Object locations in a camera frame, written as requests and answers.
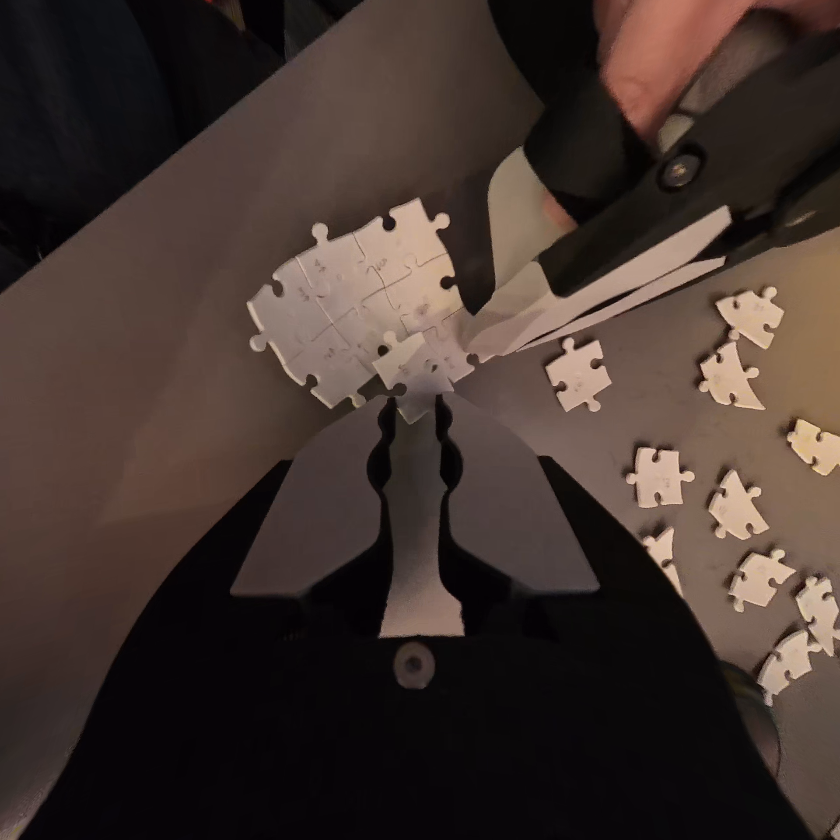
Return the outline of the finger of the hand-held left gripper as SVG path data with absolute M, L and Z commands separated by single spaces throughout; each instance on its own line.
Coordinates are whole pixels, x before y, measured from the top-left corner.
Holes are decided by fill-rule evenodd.
M 606 253 L 617 245 L 618 234 L 595 233 L 595 257 L 603 262 L 584 269 L 581 280 L 573 278 L 563 247 L 582 244 L 576 235 L 585 226 L 573 228 L 549 219 L 543 209 L 547 191 L 539 182 L 523 148 L 499 165 L 490 178 L 487 209 L 492 254 L 492 295 L 463 332 L 463 347 L 469 354 L 482 354 L 482 331 L 524 312 L 547 298 L 549 304 L 568 302 L 573 315 L 583 313 L 700 259 L 700 254 L 732 225 L 730 208 L 720 206 L 670 236 L 657 234 L 651 246 L 615 260 Z
M 492 329 L 482 331 L 482 359 L 504 356 L 529 346 L 568 337 L 607 320 L 614 319 L 644 304 L 668 295 L 724 267 L 726 257 L 690 262 L 644 286 L 573 315 L 568 302 L 549 304 L 544 298 L 514 317 L 506 318 Z

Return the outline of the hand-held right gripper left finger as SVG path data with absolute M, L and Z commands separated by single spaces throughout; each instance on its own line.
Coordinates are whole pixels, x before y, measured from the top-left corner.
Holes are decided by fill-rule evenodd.
M 374 547 L 390 522 L 396 400 L 377 396 L 325 427 L 292 460 L 231 594 L 301 596 Z

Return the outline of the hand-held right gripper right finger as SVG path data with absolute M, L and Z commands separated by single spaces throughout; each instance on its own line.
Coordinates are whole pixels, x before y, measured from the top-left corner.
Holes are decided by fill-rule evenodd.
M 536 453 L 457 394 L 439 395 L 436 433 L 448 536 L 529 594 L 599 590 Z

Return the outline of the single white jigsaw piece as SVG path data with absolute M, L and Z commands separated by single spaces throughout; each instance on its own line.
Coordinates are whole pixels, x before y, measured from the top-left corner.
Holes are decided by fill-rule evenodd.
M 399 340 L 388 331 L 382 340 L 388 352 L 373 361 L 374 369 L 387 390 L 405 387 L 395 398 L 396 409 L 407 424 L 415 424 L 435 408 L 438 396 L 453 392 L 454 386 L 422 333 Z

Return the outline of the assembled white puzzle section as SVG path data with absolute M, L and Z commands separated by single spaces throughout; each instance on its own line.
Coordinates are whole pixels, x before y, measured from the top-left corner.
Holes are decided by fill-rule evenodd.
M 487 359 L 463 347 L 471 316 L 459 294 L 451 221 L 417 197 L 341 236 L 313 225 L 312 247 L 248 300 L 249 348 L 272 352 L 327 408 L 360 407 L 366 385 L 385 388 L 373 366 L 388 352 L 383 333 L 399 340 L 422 333 L 455 386 Z

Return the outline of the scattered loose puzzle pieces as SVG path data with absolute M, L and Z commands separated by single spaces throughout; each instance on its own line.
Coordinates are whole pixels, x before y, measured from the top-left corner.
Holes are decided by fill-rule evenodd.
M 759 370 L 742 364 L 739 342 L 747 340 L 763 350 L 771 346 L 784 317 L 783 308 L 775 302 L 777 295 L 776 288 L 765 287 L 716 301 L 715 307 L 729 327 L 728 341 L 700 363 L 699 392 L 709 394 L 719 405 L 764 410 L 751 386 Z M 573 338 L 564 338 L 561 348 L 561 354 L 545 368 L 560 404 L 567 412 L 581 405 L 597 411 L 601 406 L 597 395 L 611 384 L 606 368 L 593 365 L 603 360 L 601 345 L 595 340 L 577 345 Z M 837 434 L 797 418 L 785 440 L 791 452 L 817 475 L 830 476 L 838 468 Z M 678 451 L 651 447 L 636 449 L 633 468 L 625 476 L 641 509 L 682 504 L 683 486 L 694 478 L 694 473 L 681 465 Z M 708 506 L 718 539 L 745 541 L 769 530 L 769 523 L 755 505 L 760 493 L 758 486 L 745 485 L 737 470 L 725 473 Z M 743 613 L 746 605 L 770 604 L 778 585 L 795 572 L 784 563 L 785 556 L 782 549 L 772 549 L 768 553 L 751 552 L 744 558 L 728 589 L 737 613 Z M 831 581 L 824 576 L 808 576 L 794 599 L 805 626 L 777 643 L 759 671 L 759 692 L 768 707 L 792 681 L 812 672 L 813 655 L 836 654 L 838 603 Z

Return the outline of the person's left hand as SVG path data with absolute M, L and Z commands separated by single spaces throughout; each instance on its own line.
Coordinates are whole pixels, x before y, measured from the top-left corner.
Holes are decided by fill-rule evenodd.
M 601 78 L 636 134 L 652 142 L 698 70 L 753 9 L 805 32 L 838 28 L 838 1 L 594 1 Z

